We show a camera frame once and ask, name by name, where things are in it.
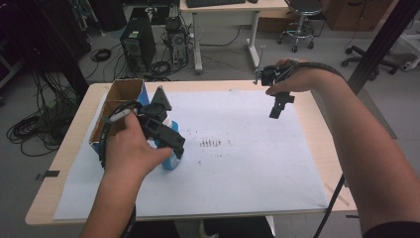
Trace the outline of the black office chair base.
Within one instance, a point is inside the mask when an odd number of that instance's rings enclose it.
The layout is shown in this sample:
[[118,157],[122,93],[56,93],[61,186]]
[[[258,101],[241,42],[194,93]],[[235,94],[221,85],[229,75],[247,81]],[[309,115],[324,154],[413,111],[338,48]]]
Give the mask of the black office chair base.
[[[346,67],[349,65],[350,62],[360,62],[366,58],[367,52],[362,50],[361,48],[357,46],[351,46],[345,49],[345,54],[347,55],[346,58],[341,62],[342,67]],[[379,75],[379,66],[384,65],[389,68],[388,73],[389,74],[396,74],[397,71],[400,69],[400,65],[389,61],[387,59],[381,59],[378,61],[373,61],[372,59],[369,59],[368,62],[371,65],[374,65],[374,68],[372,70],[372,77],[376,78]]]

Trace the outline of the black metal stand post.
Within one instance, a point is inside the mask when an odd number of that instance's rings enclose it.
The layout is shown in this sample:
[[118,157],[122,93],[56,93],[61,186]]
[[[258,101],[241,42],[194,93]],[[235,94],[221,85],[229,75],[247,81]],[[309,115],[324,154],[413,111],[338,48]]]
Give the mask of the black metal stand post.
[[367,49],[366,58],[359,62],[348,80],[354,94],[358,94],[371,77],[374,65],[385,57],[399,36],[420,10],[420,0],[399,0]]

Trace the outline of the black tape strip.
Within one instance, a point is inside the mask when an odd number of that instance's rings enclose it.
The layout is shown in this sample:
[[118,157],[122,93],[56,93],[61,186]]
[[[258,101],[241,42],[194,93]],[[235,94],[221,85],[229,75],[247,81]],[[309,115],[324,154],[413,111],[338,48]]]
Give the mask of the black tape strip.
[[43,174],[37,174],[36,180],[43,181],[45,178],[57,178],[60,171],[45,171]]

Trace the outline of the black computer tower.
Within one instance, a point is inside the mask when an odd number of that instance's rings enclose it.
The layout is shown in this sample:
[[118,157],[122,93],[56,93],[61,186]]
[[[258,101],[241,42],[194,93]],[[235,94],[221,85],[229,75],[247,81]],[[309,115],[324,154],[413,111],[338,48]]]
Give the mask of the black computer tower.
[[148,18],[135,18],[120,37],[120,42],[131,71],[149,71],[157,52],[155,38]]

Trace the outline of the black round stool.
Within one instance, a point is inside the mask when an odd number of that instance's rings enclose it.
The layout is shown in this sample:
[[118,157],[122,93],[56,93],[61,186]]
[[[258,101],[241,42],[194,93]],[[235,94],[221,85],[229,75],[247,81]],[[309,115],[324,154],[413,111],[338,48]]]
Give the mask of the black round stool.
[[294,39],[291,50],[296,53],[298,51],[298,43],[300,40],[309,39],[308,49],[314,48],[314,36],[312,28],[305,23],[309,17],[317,16],[322,12],[322,4],[318,0],[284,0],[291,13],[297,15],[297,22],[289,23],[286,29],[282,31],[277,42],[282,43],[285,37]]

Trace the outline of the open computer tower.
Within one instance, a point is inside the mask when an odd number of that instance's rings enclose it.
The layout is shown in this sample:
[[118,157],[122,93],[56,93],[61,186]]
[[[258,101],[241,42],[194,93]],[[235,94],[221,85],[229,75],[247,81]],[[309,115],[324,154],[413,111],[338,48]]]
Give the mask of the open computer tower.
[[178,66],[188,64],[187,34],[180,17],[165,20],[166,44],[170,49],[172,63]]

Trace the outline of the person's left hand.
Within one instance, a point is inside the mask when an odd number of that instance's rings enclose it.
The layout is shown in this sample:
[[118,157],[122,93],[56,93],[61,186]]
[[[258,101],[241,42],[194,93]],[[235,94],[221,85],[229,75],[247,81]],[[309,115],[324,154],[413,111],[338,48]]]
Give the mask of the person's left hand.
[[126,128],[108,140],[105,175],[142,180],[171,155],[171,148],[151,147],[133,112],[124,121]]

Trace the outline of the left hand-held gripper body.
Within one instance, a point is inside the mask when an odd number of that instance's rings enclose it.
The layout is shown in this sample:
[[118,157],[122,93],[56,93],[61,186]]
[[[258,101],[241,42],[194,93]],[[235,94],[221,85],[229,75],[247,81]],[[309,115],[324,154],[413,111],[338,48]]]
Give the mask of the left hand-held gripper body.
[[172,106],[162,86],[157,88],[148,105],[139,103],[136,108],[138,119],[147,139],[160,142],[173,141],[176,132],[172,130],[171,120],[167,116],[167,112],[172,110]]

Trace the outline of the person's right hand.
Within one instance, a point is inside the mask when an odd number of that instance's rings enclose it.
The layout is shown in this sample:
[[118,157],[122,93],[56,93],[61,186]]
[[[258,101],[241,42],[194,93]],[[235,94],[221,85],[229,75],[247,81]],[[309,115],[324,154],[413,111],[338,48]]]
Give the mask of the person's right hand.
[[316,78],[316,70],[314,68],[303,68],[295,70],[288,79],[275,83],[266,91],[266,95],[275,95],[279,92],[302,92],[310,90]]

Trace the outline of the person's legs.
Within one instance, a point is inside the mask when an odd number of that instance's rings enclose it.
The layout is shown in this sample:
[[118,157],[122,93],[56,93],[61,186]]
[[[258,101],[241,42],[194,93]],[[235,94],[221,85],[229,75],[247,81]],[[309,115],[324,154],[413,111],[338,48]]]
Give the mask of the person's legs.
[[[264,216],[201,219],[200,238],[274,238]],[[172,220],[137,222],[132,238],[181,238]]]

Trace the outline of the cardboard box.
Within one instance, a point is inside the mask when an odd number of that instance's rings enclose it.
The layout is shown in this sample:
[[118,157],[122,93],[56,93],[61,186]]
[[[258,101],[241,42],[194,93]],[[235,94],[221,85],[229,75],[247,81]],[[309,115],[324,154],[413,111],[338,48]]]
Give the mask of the cardboard box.
[[106,95],[99,103],[94,116],[95,123],[89,138],[89,145],[99,153],[99,141],[104,126],[103,118],[109,117],[112,112],[126,101],[137,100],[142,105],[150,103],[144,81],[139,78],[116,79]]

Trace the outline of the blue plastic bottle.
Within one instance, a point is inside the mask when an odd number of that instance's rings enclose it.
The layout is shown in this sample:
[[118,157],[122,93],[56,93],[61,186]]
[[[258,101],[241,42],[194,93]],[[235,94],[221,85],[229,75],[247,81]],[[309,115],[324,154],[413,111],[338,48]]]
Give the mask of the blue plastic bottle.
[[[159,127],[159,132],[158,132],[157,138],[155,139],[155,145],[158,148],[168,147],[168,145],[164,141],[164,135],[168,131],[178,132],[178,124],[176,122],[173,122],[171,119],[164,119],[163,122],[162,122],[162,125]],[[176,157],[175,153],[172,150],[171,156],[168,157],[167,159],[165,159],[161,163],[161,165],[165,170],[173,171],[180,164],[181,159],[178,159]]]

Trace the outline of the white office desk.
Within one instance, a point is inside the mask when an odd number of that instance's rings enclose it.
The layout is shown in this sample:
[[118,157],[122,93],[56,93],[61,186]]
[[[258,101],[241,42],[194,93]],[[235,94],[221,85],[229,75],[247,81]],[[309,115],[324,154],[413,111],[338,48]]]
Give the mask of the white office desk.
[[261,57],[258,55],[255,42],[261,11],[271,11],[285,9],[287,4],[284,0],[258,0],[257,3],[251,3],[245,0],[244,3],[205,6],[190,8],[187,0],[180,0],[179,10],[181,13],[190,13],[192,15],[193,26],[193,61],[194,69],[198,74],[203,72],[203,62],[200,49],[199,28],[203,26],[245,26],[250,25],[251,34],[246,40],[254,67],[260,64]]

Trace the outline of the wooden cabinet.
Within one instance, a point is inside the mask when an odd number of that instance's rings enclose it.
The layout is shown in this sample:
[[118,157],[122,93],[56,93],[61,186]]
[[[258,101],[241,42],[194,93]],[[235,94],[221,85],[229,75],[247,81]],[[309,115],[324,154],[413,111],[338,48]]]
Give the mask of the wooden cabinet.
[[393,0],[322,0],[322,13],[333,31],[370,32]]

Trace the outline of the white table mat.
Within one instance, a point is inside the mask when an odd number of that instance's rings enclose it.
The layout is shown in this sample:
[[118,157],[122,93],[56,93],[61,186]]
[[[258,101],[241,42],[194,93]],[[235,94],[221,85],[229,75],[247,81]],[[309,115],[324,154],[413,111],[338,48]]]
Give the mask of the white table mat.
[[155,168],[136,202],[140,219],[321,211],[328,198],[303,121],[291,103],[276,119],[261,90],[168,94],[185,139],[179,166]]

